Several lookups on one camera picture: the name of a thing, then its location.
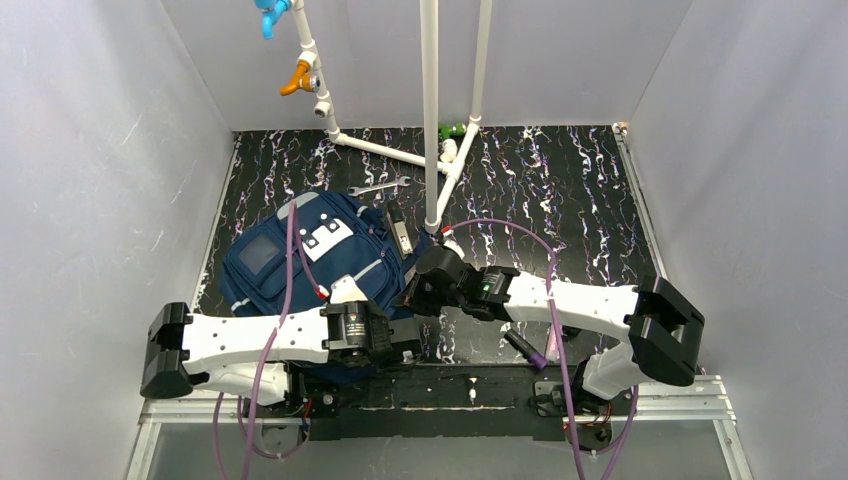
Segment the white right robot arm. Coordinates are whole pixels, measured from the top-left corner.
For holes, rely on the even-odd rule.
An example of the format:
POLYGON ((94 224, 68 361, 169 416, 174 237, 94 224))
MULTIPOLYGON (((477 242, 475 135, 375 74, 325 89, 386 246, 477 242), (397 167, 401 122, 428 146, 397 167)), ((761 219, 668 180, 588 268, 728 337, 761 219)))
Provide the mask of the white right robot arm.
POLYGON ((582 361, 570 381, 574 399, 609 401, 643 382, 693 384, 705 318, 669 281, 591 286, 547 280, 506 266, 476 268, 446 247, 421 255, 395 301, 422 316, 457 308, 480 321, 550 322, 592 331, 617 345, 582 361))

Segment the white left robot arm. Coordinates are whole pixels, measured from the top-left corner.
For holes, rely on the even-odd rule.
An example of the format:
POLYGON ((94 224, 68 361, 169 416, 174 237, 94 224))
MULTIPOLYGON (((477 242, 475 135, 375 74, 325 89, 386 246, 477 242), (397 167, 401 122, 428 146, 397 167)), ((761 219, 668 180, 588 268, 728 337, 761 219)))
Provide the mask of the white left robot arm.
POLYGON ((176 399, 195 389, 284 401, 293 381, 288 362, 343 372, 410 363, 423 351, 416 321, 391 320, 371 301, 327 304, 258 317, 212 317, 183 302, 162 307, 147 330, 140 394, 176 399))

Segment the navy blue student backpack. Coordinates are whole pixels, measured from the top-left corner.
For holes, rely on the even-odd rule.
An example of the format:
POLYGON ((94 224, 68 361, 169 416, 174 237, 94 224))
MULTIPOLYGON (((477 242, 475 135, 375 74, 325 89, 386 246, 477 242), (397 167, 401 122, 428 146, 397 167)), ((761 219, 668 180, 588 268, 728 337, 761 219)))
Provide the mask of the navy blue student backpack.
MULTIPOLYGON (((345 275, 356 281, 391 320, 414 317, 394 300, 406 288, 415 262, 430 246, 425 230, 410 238, 406 253, 395 237, 404 217, 394 207, 380 210, 352 197, 330 191, 297 196, 293 247, 285 244, 289 227, 287 206, 238 236, 226 251, 219 289, 237 317, 278 315, 285 294, 293 293, 290 310, 307 311, 322 305, 319 285, 330 287, 345 275)), ((376 372, 368 367, 343 372, 338 367, 298 364, 333 383, 348 383, 376 372)))

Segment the pink highlighter pen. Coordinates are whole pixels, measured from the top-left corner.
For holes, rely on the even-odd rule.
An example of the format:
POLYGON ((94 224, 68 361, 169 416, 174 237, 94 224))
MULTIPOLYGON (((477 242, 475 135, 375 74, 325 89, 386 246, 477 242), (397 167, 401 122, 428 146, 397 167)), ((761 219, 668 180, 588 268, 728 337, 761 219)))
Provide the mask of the pink highlighter pen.
POLYGON ((565 335, 565 328, 555 328, 554 326, 551 326, 549 329, 547 344, 545 348, 546 359, 549 362, 559 363, 561 360, 561 355, 559 353, 558 345, 565 345, 566 343, 567 337, 565 335))

